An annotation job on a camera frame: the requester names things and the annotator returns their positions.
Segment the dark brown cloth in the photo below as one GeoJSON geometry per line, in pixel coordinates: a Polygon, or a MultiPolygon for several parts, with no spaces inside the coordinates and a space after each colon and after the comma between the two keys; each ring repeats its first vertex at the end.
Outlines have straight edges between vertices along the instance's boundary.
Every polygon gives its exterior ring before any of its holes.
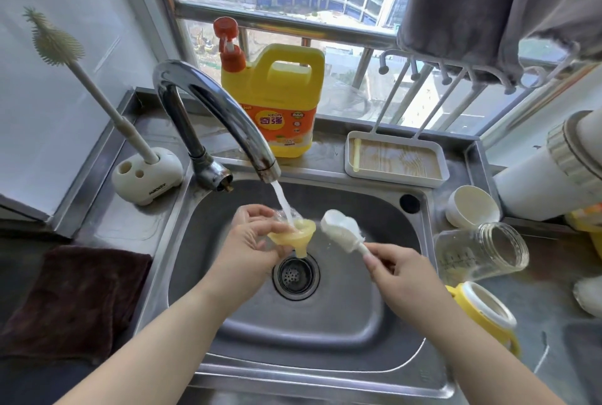
{"type": "Polygon", "coordinates": [[[50,249],[24,303],[0,332],[0,359],[104,362],[132,320],[152,261],[119,249],[50,249]]]}

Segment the person's right hand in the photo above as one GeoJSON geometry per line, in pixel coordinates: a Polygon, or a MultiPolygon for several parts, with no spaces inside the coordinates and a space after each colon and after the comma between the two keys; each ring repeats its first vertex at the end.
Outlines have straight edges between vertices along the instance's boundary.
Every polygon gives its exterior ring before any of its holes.
{"type": "Polygon", "coordinates": [[[420,333],[431,337],[453,314],[455,302],[438,277],[430,260],[416,250],[365,242],[374,256],[394,264],[394,276],[376,284],[387,305],[420,333]]]}

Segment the yellow detergent jug red pump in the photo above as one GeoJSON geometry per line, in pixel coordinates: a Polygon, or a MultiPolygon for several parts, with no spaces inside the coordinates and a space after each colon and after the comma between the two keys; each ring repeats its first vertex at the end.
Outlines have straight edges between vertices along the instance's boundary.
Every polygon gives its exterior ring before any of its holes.
{"type": "Polygon", "coordinates": [[[268,44],[251,61],[234,43],[238,24],[219,17],[222,87],[257,126],[276,158],[299,158],[312,146],[315,114],[325,79],[325,55],[319,49],[268,44]]]}

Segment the stainless steel sink basin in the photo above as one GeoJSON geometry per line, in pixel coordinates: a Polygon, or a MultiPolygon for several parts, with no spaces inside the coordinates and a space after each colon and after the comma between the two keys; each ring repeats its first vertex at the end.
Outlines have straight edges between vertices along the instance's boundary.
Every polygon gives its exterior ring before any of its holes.
{"type": "MultiPolygon", "coordinates": [[[[233,171],[234,190],[204,191],[188,170],[155,253],[134,334],[205,275],[239,206],[279,207],[274,189],[248,163],[219,161],[233,171]]],[[[356,218],[368,241],[416,249],[434,264],[431,190],[295,167],[283,169],[281,185],[293,208],[317,225],[328,209],[337,209],[356,218]]],[[[276,292],[271,273],[219,328],[191,387],[382,404],[454,396],[442,357],[385,305],[359,253],[343,252],[320,229],[307,251],[320,268],[316,292],[288,301],[276,292]]]]}

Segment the person's right forearm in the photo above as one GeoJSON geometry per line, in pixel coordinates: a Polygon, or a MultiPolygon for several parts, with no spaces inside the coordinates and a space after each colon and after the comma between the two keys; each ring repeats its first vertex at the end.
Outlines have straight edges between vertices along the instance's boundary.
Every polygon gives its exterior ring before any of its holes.
{"type": "Polygon", "coordinates": [[[450,329],[432,323],[425,334],[452,367],[470,405],[566,405],[462,310],[447,321],[450,329]]]}

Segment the white bottle drying rack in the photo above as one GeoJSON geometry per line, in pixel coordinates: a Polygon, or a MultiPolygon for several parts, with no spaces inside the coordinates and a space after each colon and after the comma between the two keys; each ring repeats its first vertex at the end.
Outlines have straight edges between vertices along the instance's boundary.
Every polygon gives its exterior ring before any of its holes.
{"type": "MultiPolygon", "coordinates": [[[[567,54],[572,54],[577,58],[579,53],[580,45],[578,43],[568,45],[567,54]]],[[[467,78],[472,84],[471,90],[440,124],[438,130],[441,132],[445,132],[485,90],[486,83],[477,78],[479,73],[488,73],[498,79],[504,86],[504,93],[507,96],[512,95],[516,91],[516,87],[527,87],[532,83],[539,85],[544,79],[542,74],[526,73],[525,69],[530,67],[524,69],[528,81],[531,82],[527,85],[521,81],[511,82],[504,73],[487,66],[451,67],[441,74],[442,84],[447,86],[447,90],[410,138],[379,134],[380,123],[408,70],[412,70],[411,78],[414,82],[415,76],[418,75],[418,71],[423,69],[423,66],[423,62],[418,60],[415,67],[410,67],[406,60],[372,129],[369,132],[354,130],[347,135],[344,148],[344,168],[348,175],[373,181],[400,183],[422,188],[439,188],[450,178],[444,150],[440,144],[421,140],[420,136],[458,84],[467,78]],[[354,173],[352,168],[354,138],[362,140],[361,165],[358,173],[354,173]]]]}

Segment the white silicone bottle brush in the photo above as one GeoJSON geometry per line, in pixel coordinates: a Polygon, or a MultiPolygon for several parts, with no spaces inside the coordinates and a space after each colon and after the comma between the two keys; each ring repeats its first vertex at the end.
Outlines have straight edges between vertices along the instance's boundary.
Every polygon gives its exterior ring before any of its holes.
{"type": "Polygon", "coordinates": [[[117,111],[79,64],[79,60],[85,57],[85,50],[80,42],[64,30],[56,28],[43,13],[34,8],[25,7],[24,17],[32,25],[33,45],[41,60],[49,66],[66,66],[144,162],[149,165],[158,163],[160,158],[157,153],[141,137],[134,125],[117,111]]]}

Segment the white brush holder stand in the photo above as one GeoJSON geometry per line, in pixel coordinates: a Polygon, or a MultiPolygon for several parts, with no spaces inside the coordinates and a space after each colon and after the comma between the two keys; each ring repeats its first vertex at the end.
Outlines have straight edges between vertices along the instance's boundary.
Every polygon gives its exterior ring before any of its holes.
{"type": "Polygon", "coordinates": [[[176,154],[160,147],[152,150],[159,157],[156,164],[148,164],[136,154],[113,170],[111,182],[116,194],[124,201],[146,206],[182,184],[185,172],[176,154]]]}

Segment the person's left forearm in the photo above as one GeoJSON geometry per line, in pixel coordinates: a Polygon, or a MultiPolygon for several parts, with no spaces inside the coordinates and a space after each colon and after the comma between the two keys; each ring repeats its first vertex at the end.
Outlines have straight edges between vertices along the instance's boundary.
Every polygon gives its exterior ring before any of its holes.
{"type": "Polygon", "coordinates": [[[55,405],[175,405],[223,321],[200,283],[55,405]]]}

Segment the yellow silicone bottle nipple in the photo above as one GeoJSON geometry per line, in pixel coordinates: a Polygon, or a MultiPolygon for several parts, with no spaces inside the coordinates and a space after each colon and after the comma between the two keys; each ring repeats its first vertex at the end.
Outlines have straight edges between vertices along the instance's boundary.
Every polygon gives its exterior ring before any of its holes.
{"type": "Polygon", "coordinates": [[[295,231],[284,234],[270,233],[267,236],[276,245],[291,247],[298,259],[307,257],[307,246],[311,241],[316,224],[312,219],[297,219],[294,222],[295,231]]]}

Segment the white round cup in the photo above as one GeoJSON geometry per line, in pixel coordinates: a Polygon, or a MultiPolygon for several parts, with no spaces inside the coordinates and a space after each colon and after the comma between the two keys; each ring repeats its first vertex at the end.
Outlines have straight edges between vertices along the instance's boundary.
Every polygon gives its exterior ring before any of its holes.
{"type": "Polygon", "coordinates": [[[501,220],[500,208],[493,197],[471,185],[461,186],[450,194],[445,215],[452,226],[460,229],[475,229],[501,220]]]}

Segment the small white nipple brush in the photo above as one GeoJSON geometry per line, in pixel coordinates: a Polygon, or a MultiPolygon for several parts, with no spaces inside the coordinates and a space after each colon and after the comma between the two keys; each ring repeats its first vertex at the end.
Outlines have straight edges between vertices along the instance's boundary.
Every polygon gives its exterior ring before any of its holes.
{"type": "Polygon", "coordinates": [[[354,218],[344,215],[341,211],[330,209],[323,215],[320,229],[345,253],[359,253],[364,259],[372,257],[372,253],[365,245],[365,237],[361,234],[354,218]]]}

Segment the person's left hand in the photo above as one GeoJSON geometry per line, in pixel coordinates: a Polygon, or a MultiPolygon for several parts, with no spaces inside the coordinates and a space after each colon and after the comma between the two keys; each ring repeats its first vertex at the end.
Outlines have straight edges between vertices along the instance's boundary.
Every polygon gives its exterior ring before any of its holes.
{"type": "Polygon", "coordinates": [[[276,220],[275,210],[261,204],[239,207],[221,250],[199,282],[222,319],[255,295],[273,268],[293,250],[270,244],[267,236],[256,240],[247,236],[245,224],[255,220],[276,220]]]}

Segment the yellow plastic container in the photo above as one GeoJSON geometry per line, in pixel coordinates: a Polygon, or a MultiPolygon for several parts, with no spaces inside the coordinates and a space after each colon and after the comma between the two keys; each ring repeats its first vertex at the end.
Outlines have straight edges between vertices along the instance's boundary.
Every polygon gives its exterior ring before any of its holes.
{"type": "Polygon", "coordinates": [[[572,229],[589,234],[594,249],[602,260],[602,203],[572,211],[564,219],[572,229]]]}

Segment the metal window railing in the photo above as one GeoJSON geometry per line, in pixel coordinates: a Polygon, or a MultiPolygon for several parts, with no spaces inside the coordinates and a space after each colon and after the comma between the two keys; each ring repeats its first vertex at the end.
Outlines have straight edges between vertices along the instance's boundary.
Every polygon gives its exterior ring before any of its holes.
{"type": "MultiPolygon", "coordinates": [[[[448,68],[462,65],[456,61],[437,60],[433,57],[421,53],[399,49],[397,45],[397,34],[392,30],[380,29],[378,27],[354,28],[349,26],[340,26],[338,24],[328,24],[322,21],[316,21],[315,17],[296,18],[283,14],[264,13],[263,11],[242,10],[236,8],[227,8],[217,5],[198,4],[189,1],[174,0],[173,5],[168,7],[176,19],[198,21],[208,23],[222,16],[229,16],[238,22],[239,27],[255,29],[272,34],[281,34],[288,36],[297,36],[302,39],[313,41],[324,41],[330,43],[344,44],[364,49],[364,55],[369,51],[381,51],[380,56],[387,58],[388,55],[397,55],[405,58],[410,67],[415,67],[417,61],[423,62],[423,69],[418,71],[415,81],[412,83],[406,97],[392,118],[392,124],[399,124],[402,116],[408,110],[413,99],[424,81],[437,67],[441,74],[444,74],[448,68]]],[[[486,133],[496,124],[499,124],[513,110],[520,106],[526,106],[525,101],[536,92],[542,92],[544,88],[550,88],[554,85],[568,87],[569,82],[576,82],[582,76],[591,72],[594,68],[600,66],[600,62],[590,60],[578,60],[567,54],[563,61],[556,65],[544,60],[522,59],[522,63],[529,64],[530,68],[525,69],[526,73],[533,75],[542,74],[544,79],[539,85],[532,83],[530,86],[522,87],[522,92],[513,102],[508,104],[496,117],[478,131],[476,135],[480,136],[486,133]]]]}

